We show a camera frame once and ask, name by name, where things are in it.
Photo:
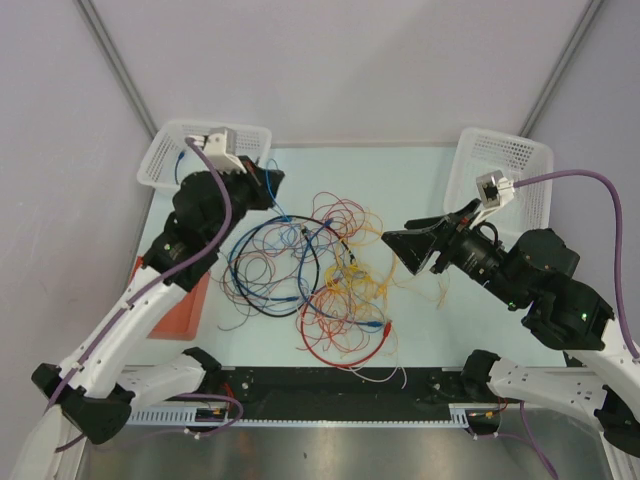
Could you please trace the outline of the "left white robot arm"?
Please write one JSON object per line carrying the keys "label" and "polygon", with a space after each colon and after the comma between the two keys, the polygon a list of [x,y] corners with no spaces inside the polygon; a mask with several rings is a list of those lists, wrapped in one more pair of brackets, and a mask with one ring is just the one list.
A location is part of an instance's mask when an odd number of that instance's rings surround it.
{"label": "left white robot arm", "polygon": [[34,370],[31,380],[48,403],[12,478],[51,479],[65,450],[82,440],[106,443],[134,411],[183,394],[207,400],[219,392],[219,365],[199,348],[142,370],[138,381],[122,375],[128,355],[209,272],[237,224],[248,212],[273,206],[285,178],[283,171],[264,169],[247,157],[230,171],[210,161],[205,165],[182,181],[162,232],[96,329],[59,364]]}

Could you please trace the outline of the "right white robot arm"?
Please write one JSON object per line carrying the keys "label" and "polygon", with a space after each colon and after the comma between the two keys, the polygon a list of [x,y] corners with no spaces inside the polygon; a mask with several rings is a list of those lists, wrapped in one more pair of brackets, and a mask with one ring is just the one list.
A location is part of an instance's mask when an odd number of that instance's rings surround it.
{"label": "right white robot arm", "polygon": [[622,321],[590,286],[574,279],[580,257],[552,229],[524,232],[505,249],[480,202],[442,216],[409,220],[383,242],[413,275],[451,266],[511,311],[545,347],[562,351],[597,375],[591,383],[533,374],[497,354],[474,351],[461,376],[473,401],[491,394],[545,406],[594,426],[617,449],[639,454],[639,360],[626,346]]}

